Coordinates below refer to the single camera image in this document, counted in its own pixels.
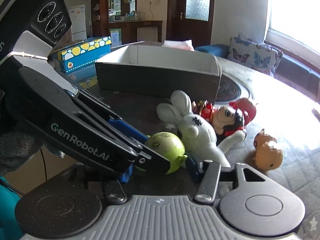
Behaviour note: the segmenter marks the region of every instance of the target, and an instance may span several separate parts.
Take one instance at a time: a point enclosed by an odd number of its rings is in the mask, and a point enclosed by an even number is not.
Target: pink butterfly
[[[250,56],[249,54],[241,54],[242,52],[240,52],[239,50],[239,53],[238,51],[236,51],[235,49],[232,49],[233,50],[233,57],[234,59],[236,60],[240,60],[240,62],[246,62],[247,61],[247,58]]]

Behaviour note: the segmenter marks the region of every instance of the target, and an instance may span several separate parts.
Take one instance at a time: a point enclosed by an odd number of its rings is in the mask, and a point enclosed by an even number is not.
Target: brown wooden door
[[[167,40],[209,45],[214,0],[168,0]]]

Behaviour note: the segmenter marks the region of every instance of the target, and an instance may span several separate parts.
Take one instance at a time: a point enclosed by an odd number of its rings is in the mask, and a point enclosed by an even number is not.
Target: window
[[[320,67],[320,0],[272,0],[267,40]]]

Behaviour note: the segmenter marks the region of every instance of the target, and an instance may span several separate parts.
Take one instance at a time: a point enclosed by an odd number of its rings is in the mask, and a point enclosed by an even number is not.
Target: door frame
[[[206,41],[206,44],[210,44],[210,42],[211,42],[212,24],[213,24],[213,9],[214,9],[214,0],[210,0],[208,24],[209,24],[209,26],[211,26],[211,28],[209,28],[210,33],[208,33],[208,35],[207,35],[208,40]],[[174,16],[175,12],[176,12],[176,0],[168,0],[167,33],[166,33],[167,40],[170,40],[170,38],[172,37],[172,17]]]

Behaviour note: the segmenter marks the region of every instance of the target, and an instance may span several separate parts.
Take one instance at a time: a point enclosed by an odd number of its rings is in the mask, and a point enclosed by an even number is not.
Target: white rabbit toy
[[[213,160],[224,167],[230,167],[224,154],[234,143],[243,141],[245,133],[237,131],[219,144],[221,148],[217,147],[217,136],[213,127],[204,118],[192,112],[191,100],[185,92],[174,91],[170,101],[172,105],[161,103],[156,111],[160,120],[176,125],[177,135],[186,151],[191,151],[201,161]]]

